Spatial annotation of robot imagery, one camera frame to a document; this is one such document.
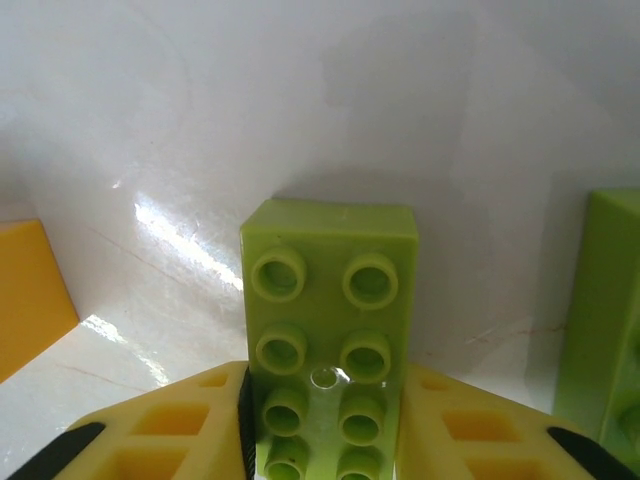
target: black rubber pad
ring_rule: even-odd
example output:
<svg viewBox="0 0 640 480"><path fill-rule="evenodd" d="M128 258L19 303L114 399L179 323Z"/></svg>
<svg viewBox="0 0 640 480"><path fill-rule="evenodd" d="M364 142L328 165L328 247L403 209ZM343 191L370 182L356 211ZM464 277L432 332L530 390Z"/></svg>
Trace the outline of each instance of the black rubber pad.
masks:
<svg viewBox="0 0 640 480"><path fill-rule="evenodd" d="M64 432L40 450L7 480L53 480L64 467L105 429L103 423L88 423Z"/></svg>
<svg viewBox="0 0 640 480"><path fill-rule="evenodd" d="M253 392L251 389L251 373L244 374L240 394L238 395L238 428L240 429L240 445L242 460L247 480L253 480L256 470L256 433L253 423Z"/></svg>
<svg viewBox="0 0 640 480"><path fill-rule="evenodd" d="M635 473L590 438L560 427L547 432L595 480L638 480Z"/></svg>

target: yellow 3d-printed part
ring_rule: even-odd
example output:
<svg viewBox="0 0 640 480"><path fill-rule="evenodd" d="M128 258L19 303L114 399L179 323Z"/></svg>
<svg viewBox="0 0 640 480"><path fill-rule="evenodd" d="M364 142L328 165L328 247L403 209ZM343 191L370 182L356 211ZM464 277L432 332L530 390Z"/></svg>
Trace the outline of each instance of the yellow 3d-printed part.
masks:
<svg viewBox="0 0 640 480"><path fill-rule="evenodd" d="M252 412L242 406L251 398L246 371L247 362L227 363L92 413L10 479L246 479L243 455L252 467L255 453L252 434L241 439L253 421L239 416ZM83 429L88 437L69 436Z"/></svg>
<svg viewBox="0 0 640 480"><path fill-rule="evenodd" d="M636 478L595 442L574 432L566 421L411 365L400 413L397 478ZM592 475L582 466L590 462L591 473L602 473Z"/></svg>
<svg viewBox="0 0 640 480"><path fill-rule="evenodd" d="M0 381L77 324L42 224L0 223Z"/></svg>

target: green block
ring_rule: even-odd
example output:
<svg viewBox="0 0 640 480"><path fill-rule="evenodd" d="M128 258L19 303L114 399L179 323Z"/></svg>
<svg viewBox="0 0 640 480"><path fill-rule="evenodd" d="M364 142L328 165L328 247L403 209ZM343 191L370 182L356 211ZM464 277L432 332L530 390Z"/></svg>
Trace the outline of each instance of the green block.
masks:
<svg viewBox="0 0 640 480"><path fill-rule="evenodd" d="M259 473L391 480L418 251L411 210L267 200L241 234Z"/></svg>
<svg viewBox="0 0 640 480"><path fill-rule="evenodd" d="M640 474L640 190L590 197L554 413Z"/></svg>

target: white wall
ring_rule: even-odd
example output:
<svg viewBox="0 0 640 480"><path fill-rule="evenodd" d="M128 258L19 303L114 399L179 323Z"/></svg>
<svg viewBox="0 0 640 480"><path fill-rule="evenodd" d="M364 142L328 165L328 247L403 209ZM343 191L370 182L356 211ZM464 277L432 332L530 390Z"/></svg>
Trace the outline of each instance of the white wall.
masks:
<svg viewBox="0 0 640 480"><path fill-rule="evenodd" d="M586 193L640 185L634 0L4 0L0 62L0 213L93 322L1 387L0 476L245 355L272 195L413 205L412 358L548 409Z"/></svg>

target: orange block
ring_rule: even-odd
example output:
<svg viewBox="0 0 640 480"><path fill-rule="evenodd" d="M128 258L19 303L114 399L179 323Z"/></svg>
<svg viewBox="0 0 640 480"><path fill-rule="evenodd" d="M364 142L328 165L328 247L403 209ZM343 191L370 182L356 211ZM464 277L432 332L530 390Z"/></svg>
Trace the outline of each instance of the orange block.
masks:
<svg viewBox="0 0 640 480"><path fill-rule="evenodd" d="M42 224L0 223L0 381L77 324Z"/></svg>

